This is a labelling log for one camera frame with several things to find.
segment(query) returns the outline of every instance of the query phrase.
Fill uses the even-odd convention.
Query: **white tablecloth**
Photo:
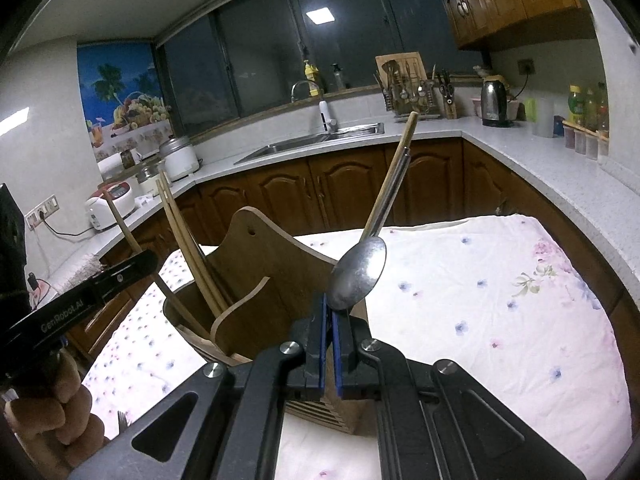
[[[299,240],[338,259],[359,235]],[[480,217],[382,237],[386,267],[367,297],[372,335],[407,358],[457,361],[589,479],[603,479],[631,443],[623,365],[600,302],[539,222]],[[161,276],[171,288],[192,279],[179,251]],[[204,364],[163,301],[152,285],[83,381],[111,438],[117,410],[136,420]],[[345,435],[286,415],[276,478],[380,478],[375,432]]]

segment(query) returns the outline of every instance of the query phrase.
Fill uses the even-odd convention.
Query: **metal screw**
[[[209,379],[220,377],[224,372],[225,365],[222,363],[207,363],[202,369],[202,373],[204,373]]]
[[[295,341],[285,341],[280,345],[280,351],[286,355],[297,354],[300,352],[300,345]]]
[[[377,339],[365,339],[360,346],[364,351],[367,352],[375,352],[376,350],[380,350],[382,348],[382,343]]]
[[[458,365],[449,359],[441,359],[436,363],[436,368],[441,374],[451,375],[458,371]]]

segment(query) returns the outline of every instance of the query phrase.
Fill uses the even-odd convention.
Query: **power outlet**
[[[39,203],[36,207],[34,207],[31,211],[29,211],[24,219],[27,221],[29,229],[33,231],[37,226],[42,223],[42,219],[40,218],[40,212],[44,213],[44,218],[47,219],[53,213],[55,213],[58,209],[60,209],[60,204],[58,203],[58,199],[55,195],[51,195],[44,202]]]
[[[531,75],[536,73],[536,67],[532,59],[518,60],[518,73],[520,75]]]

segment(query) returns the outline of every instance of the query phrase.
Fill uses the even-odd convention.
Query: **stainless steel sink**
[[[261,158],[262,156],[274,155],[275,153],[288,152],[289,150],[296,150],[298,148],[304,148],[305,146],[311,146],[312,144],[319,144],[320,142],[327,142],[328,140],[338,140],[350,137],[359,137],[366,135],[383,134],[385,132],[384,123],[377,124],[359,124],[358,126],[350,126],[349,128],[340,128],[336,132],[322,134],[313,134],[305,137],[296,137],[295,139],[281,140],[274,144],[267,144],[255,150],[253,153],[241,158],[234,163],[240,164],[247,162],[248,160],[254,160],[254,158]]]

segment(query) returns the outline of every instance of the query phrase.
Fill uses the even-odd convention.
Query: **electric kettle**
[[[507,120],[507,90],[498,80],[486,80],[480,94],[482,124],[497,128],[508,128],[513,123]]]

